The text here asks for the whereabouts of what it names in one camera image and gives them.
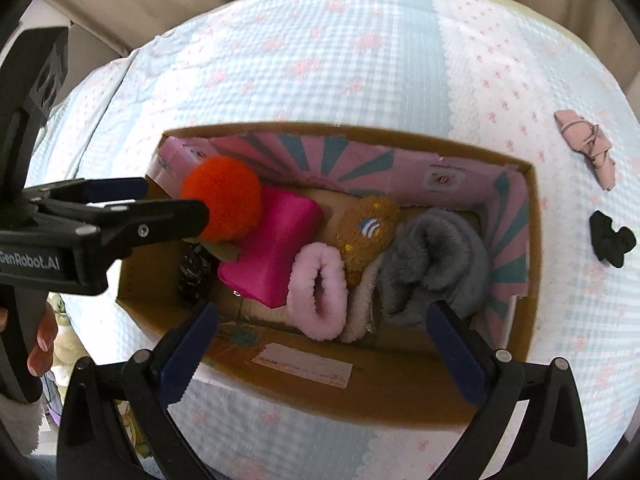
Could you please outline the person's left hand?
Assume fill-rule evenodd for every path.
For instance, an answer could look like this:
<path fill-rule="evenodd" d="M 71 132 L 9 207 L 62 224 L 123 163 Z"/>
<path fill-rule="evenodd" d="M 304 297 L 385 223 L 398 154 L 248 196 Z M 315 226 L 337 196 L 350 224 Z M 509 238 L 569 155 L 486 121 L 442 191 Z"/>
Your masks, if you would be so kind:
<path fill-rule="evenodd" d="M 50 304 L 44 303 L 43 316 L 40 321 L 36 344 L 29 353 L 27 368 L 35 377 L 41 377 L 50 370 L 54 358 L 54 341 L 58 336 L 58 324 Z"/>

